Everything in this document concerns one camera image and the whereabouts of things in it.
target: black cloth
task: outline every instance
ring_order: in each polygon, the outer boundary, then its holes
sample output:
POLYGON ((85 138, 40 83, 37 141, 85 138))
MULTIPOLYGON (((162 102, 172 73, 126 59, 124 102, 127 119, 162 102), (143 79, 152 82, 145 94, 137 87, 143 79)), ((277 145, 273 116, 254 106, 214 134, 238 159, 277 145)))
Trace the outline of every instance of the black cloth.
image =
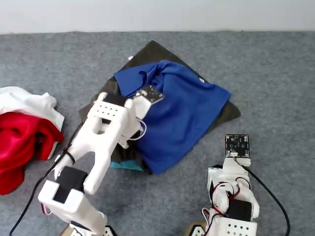
MULTIPOLYGON (((142 50, 140 50, 136 55, 134 55, 133 58, 129 62, 127 62, 127 64, 124 65, 121 70, 152 62, 159 62, 161 60, 170 60, 180 63, 189 68, 194 74, 196 74, 196 76, 207 81, 196 71, 190 68, 185 62, 183 62, 178 56, 174 55, 172 52, 168 51, 155 41, 150 41, 142 50)), ((100 91, 98 91, 98 93, 95 94, 95 96, 91 99, 91 103, 79 111, 81 120, 84 120, 90 107, 93 104, 93 101, 97 99, 98 95, 101 92, 111 92, 114 94, 120 94, 120 90, 114 76, 105 83, 105 85, 100 89, 100 91)), ((207 133, 211 132, 215 127, 219 126, 220 124, 238 118, 240 115, 241 113, 239 109, 233 103, 228 101, 221 110, 216 120, 209 127, 207 133)), ((111 160, 115 162, 136 160, 144 171, 148 171, 150 173, 150 170, 146 166, 145 162, 142 160, 141 155, 136 150, 135 146, 136 142, 128 141, 128 144, 129 144, 128 149, 123 149, 120 145, 117 145, 111 156, 111 160)))

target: white cloth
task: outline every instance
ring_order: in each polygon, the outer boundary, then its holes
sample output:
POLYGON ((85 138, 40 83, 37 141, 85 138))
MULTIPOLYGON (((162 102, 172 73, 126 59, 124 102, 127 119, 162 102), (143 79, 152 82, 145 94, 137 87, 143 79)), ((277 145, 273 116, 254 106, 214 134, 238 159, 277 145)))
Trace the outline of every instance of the white cloth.
MULTIPOLYGON (((35 95, 20 87, 0 88, 0 115, 7 112, 19 112, 44 118, 50 120, 61 131, 64 116, 54 109, 56 104, 56 99, 49 93, 35 95)), ((52 156, 56 145, 57 142, 54 143, 48 158, 52 156)))

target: blue cloth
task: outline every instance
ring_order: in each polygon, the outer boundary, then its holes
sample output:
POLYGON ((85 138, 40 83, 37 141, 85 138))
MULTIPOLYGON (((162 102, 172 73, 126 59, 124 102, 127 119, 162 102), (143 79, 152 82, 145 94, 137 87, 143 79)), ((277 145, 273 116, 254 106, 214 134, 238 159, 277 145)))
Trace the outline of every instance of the blue cloth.
POLYGON ((123 96, 152 85, 165 98, 154 104, 143 121, 148 129, 137 144, 154 174, 181 160, 206 133, 231 94, 202 82, 187 67, 167 60, 114 74, 123 96))

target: red cloth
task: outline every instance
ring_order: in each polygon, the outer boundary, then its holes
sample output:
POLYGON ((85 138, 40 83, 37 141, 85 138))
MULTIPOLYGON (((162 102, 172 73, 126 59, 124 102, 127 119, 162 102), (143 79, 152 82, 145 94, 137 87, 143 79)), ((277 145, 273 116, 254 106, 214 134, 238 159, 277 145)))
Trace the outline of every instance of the red cloth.
POLYGON ((12 192, 23 182, 23 166, 35 152, 36 157, 47 160, 55 141, 63 141, 63 134, 51 121, 14 112, 1 114, 0 195, 12 192))

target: carpet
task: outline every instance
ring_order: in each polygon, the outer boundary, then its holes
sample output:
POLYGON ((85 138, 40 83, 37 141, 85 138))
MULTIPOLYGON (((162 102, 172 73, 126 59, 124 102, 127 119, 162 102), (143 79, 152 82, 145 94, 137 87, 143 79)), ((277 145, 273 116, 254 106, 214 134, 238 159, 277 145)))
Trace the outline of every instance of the carpet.
MULTIPOLYGON (((315 218, 314 32, 111 32, 0 35, 0 87, 49 92, 65 116, 66 140, 78 111, 129 56, 155 40, 232 94, 242 116, 205 135, 175 167, 157 176, 109 169, 89 200, 118 235, 178 236, 209 207, 207 168, 224 160, 224 134, 248 133, 254 171, 286 208, 292 236, 312 235, 315 218)), ((75 166, 92 168, 87 154, 75 166)), ((1 235, 24 209, 36 181, 53 163, 34 160, 25 181, 0 196, 1 235)), ((285 233, 281 210, 253 179, 260 204, 258 236, 285 233)), ((34 199, 15 235, 59 235, 66 224, 44 216, 34 199)))

